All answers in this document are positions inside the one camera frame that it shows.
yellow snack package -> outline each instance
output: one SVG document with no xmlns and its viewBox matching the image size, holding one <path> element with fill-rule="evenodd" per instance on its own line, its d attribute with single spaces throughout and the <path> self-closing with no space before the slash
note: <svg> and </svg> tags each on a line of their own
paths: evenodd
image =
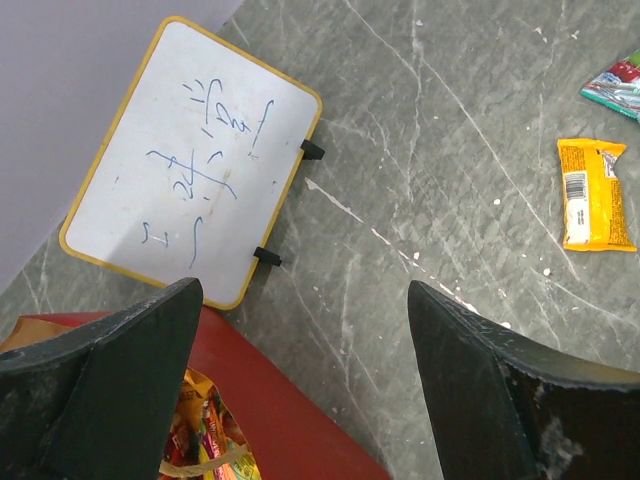
<svg viewBox="0 0 640 480">
<path fill-rule="evenodd" d="M 613 166 L 627 148 L 586 138 L 558 140 L 564 191 L 564 248 L 635 252 Z"/>
</svg>

gray countertop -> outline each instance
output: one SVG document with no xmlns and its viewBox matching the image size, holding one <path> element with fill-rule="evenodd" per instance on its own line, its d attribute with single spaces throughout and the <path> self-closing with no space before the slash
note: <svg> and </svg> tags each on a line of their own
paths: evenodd
<svg viewBox="0 0 640 480">
<path fill-rule="evenodd" d="M 640 47 L 640 4 L 616 5 L 263 0 L 221 32 L 320 93 L 326 149 L 303 162 L 269 240 L 285 263 L 260 268 L 227 317 L 394 478 L 442 475 L 411 279 L 553 348 L 640 370 L 638 255 L 561 246 L 562 137 L 629 145 L 616 172 L 640 243 L 640 126 L 578 95 Z M 0 308 L 112 309 L 152 290 L 66 256 L 54 236 Z"/>
</svg>

barcode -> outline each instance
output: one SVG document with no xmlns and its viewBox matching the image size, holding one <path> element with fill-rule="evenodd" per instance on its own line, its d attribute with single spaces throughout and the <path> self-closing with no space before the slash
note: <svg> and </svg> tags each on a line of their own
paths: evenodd
<svg viewBox="0 0 640 480">
<path fill-rule="evenodd" d="M 564 177 L 564 182 L 567 190 L 567 200 L 585 199 L 587 197 L 585 191 L 587 185 L 586 173 L 567 173 Z"/>
</svg>

yellow border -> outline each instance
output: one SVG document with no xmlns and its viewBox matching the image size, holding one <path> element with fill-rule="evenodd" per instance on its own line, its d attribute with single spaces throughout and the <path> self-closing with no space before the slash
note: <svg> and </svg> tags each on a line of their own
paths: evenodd
<svg viewBox="0 0 640 480">
<path fill-rule="evenodd" d="M 129 277 L 133 277 L 135 279 L 141 280 L 143 282 L 146 283 L 150 283 L 151 285 L 155 285 L 157 287 L 165 287 L 166 284 L 162 283 L 162 282 L 158 282 L 152 278 L 148 278 L 145 277 L 144 275 L 140 275 L 138 273 L 132 272 L 130 270 L 118 267 L 117 265 L 113 265 L 111 263 L 105 262 L 103 260 L 94 258 L 94 257 L 90 257 L 89 255 L 85 255 L 83 253 L 80 253 L 76 250 L 73 250 L 71 247 L 69 247 L 69 245 L 67 244 L 66 241 L 66 235 L 67 235 L 67 231 L 69 230 L 69 225 L 71 225 L 71 222 L 73 221 L 73 218 L 75 217 L 76 212 L 78 211 L 78 207 L 80 206 L 80 202 L 82 202 L 82 199 L 84 197 L 85 192 L 87 191 L 87 188 L 89 187 L 89 184 L 91 183 L 91 180 L 93 179 L 93 175 L 96 172 L 96 169 L 98 168 L 98 165 L 100 164 L 100 161 L 102 160 L 102 156 L 104 155 L 104 152 L 107 148 L 107 145 L 109 145 L 109 142 L 111 141 L 111 138 L 113 137 L 114 132 L 116 131 L 116 128 L 118 127 L 118 124 L 120 123 L 120 119 L 122 118 L 122 115 L 124 114 L 125 109 L 127 108 L 127 105 L 129 104 L 129 101 L 131 100 L 131 96 L 133 95 L 134 90 L 136 89 L 136 87 L 138 86 L 138 82 L 140 81 L 140 77 L 142 76 L 142 73 L 144 72 L 145 68 L 147 67 L 147 64 L 149 63 L 149 59 L 151 58 L 151 55 L 153 54 L 153 52 L 156 49 L 156 46 L 158 45 L 158 42 L 160 41 L 160 38 L 162 37 L 162 34 L 164 33 L 165 28 L 167 27 L 167 25 L 169 25 L 170 23 L 173 22 L 178 22 L 178 23 L 183 23 L 185 25 L 187 25 L 188 27 L 193 28 L 194 30 L 202 33 L 203 35 L 206 35 L 207 37 L 211 38 L 212 40 L 218 42 L 219 44 L 233 50 L 234 52 L 236 52 L 239 55 L 242 55 L 243 57 L 247 58 L 248 60 L 251 60 L 253 63 L 260 65 L 262 68 L 269 70 L 271 73 L 276 74 L 277 76 L 279 76 L 280 78 L 288 81 L 289 83 L 292 83 L 293 85 L 295 85 L 296 87 L 304 90 L 305 92 L 313 95 L 313 97 L 316 99 L 316 101 L 318 102 L 318 111 L 316 112 L 316 115 L 313 119 L 313 122 L 311 123 L 311 127 L 309 128 L 309 131 L 307 132 L 307 138 L 311 138 L 311 134 L 313 133 L 313 130 L 316 128 L 316 125 L 318 124 L 318 121 L 320 120 L 320 114 L 322 113 L 322 99 L 320 98 L 320 96 L 314 92 L 313 90 L 311 90 L 309 87 L 302 85 L 300 82 L 298 82 L 297 80 L 294 80 L 291 77 L 288 77 L 287 75 L 285 75 L 284 73 L 276 70 L 273 67 L 270 67 L 269 65 L 265 64 L 264 62 L 262 62 L 261 60 L 257 59 L 256 57 L 248 54 L 247 52 L 244 52 L 242 50 L 240 50 L 238 47 L 231 45 L 229 42 L 223 40 L 222 38 L 218 37 L 217 35 L 214 35 L 211 32 L 206 31 L 204 28 L 200 27 L 199 25 L 196 25 L 195 23 L 191 22 L 190 20 L 187 20 L 186 18 L 183 17 L 169 17 L 166 18 L 162 24 L 160 25 L 160 27 L 158 28 L 158 31 L 156 32 L 155 36 L 153 37 L 153 41 L 151 42 L 151 45 L 149 46 L 149 49 L 147 50 L 147 53 L 145 54 L 142 63 L 140 64 L 140 67 L 138 68 L 138 71 L 136 72 L 136 75 L 133 79 L 133 82 L 131 82 L 131 85 L 129 86 L 129 89 L 127 90 L 127 95 L 125 96 L 124 100 L 122 101 L 122 104 L 120 105 L 120 108 L 118 109 L 118 112 L 116 113 L 115 118 L 113 119 L 113 123 L 111 124 L 111 126 L 109 127 L 109 130 L 107 131 L 107 135 L 104 138 L 104 141 L 102 142 L 102 145 L 100 145 L 100 149 L 98 150 L 98 154 L 96 155 L 95 160 L 93 161 L 93 164 L 91 165 L 91 169 L 89 170 L 89 173 L 87 174 L 87 177 L 84 179 L 84 182 L 82 183 L 82 187 L 80 188 L 80 192 L 78 193 L 78 195 L 76 196 L 73 205 L 71 206 L 71 210 L 69 211 L 69 215 L 67 215 L 67 218 L 64 221 L 64 224 L 62 225 L 62 229 L 60 230 L 60 235 L 59 235 L 59 240 L 60 240 L 60 245 L 62 246 L 62 249 L 67 252 L 69 255 L 72 255 L 74 257 L 78 257 L 81 258 L 83 260 L 86 260 L 88 262 L 94 263 L 96 265 L 99 265 L 101 267 L 106 267 L 109 268 L 111 270 L 115 270 L 116 272 L 122 273 L 124 275 L 127 275 Z M 298 159 L 296 160 L 296 163 L 294 165 L 294 167 L 291 169 L 291 174 L 289 175 L 289 178 L 287 179 L 287 184 L 285 186 L 285 189 L 282 191 L 282 195 L 280 196 L 280 199 L 278 200 L 278 204 L 276 205 L 276 208 L 273 211 L 273 216 L 271 217 L 271 220 L 269 221 L 269 225 L 267 226 L 267 230 L 265 231 L 264 237 L 262 238 L 262 242 L 260 244 L 260 246 L 264 246 L 267 243 L 267 239 L 269 238 L 269 235 L 271 234 L 271 230 L 273 230 L 273 226 L 275 224 L 276 218 L 278 218 L 278 214 L 280 213 L 280 210 L 282 209 L 282 204 L 284 203 L 284 199 L 287 196 L 287 194 L 289 193 L 289 189 L 291 188 L 291 183 L 293 182 L 293 178 L 298 170 L 298 167 L 300 166 L 300 161 L 302 160 L 302 155 L 304 152 L 300 152 L 300 155 L 298 156 Z M 247 275 L 247 278 L 244 282 L 244 285 L 242 286 L 242 289 L 240 290 L 240 294 L 238 296 L 238 298 L 231 304 L 229 305 L 224 305 L 224 304 L 218 304 L 215 303 L 207 298 L 205 298 L 204 303 L 205 305 L 209 305 L 211 307 L 215 307 L 215 308 L 219 308 L 221 310 L 230 310 L 232 308 L 237 307 L 240 302 L 242 301 L 242 299 L 244 298 L 245 293 L 247 292 L 247 288 L 249 288 L 249 282 L 251 281 L 251 278 L 253 277 L 253 274 L 255 272 L 256 266 L 258 265 L 258 259 L 254 259 L 253 264 L 251 265 L 251 268 L 249 269 L 249 273 Z"/>
</svg>

whiteboard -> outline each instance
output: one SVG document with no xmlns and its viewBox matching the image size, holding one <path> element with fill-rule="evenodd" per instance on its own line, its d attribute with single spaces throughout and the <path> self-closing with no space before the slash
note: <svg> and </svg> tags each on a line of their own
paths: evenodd
<svg viewBox="0 0 640 480">
<path fill-rule="evenodd" d="M 191 22 L 158 30 L 60 232 L 71 255 L 242 300 L 322 109 L 319 96 Z"/>
</svg>

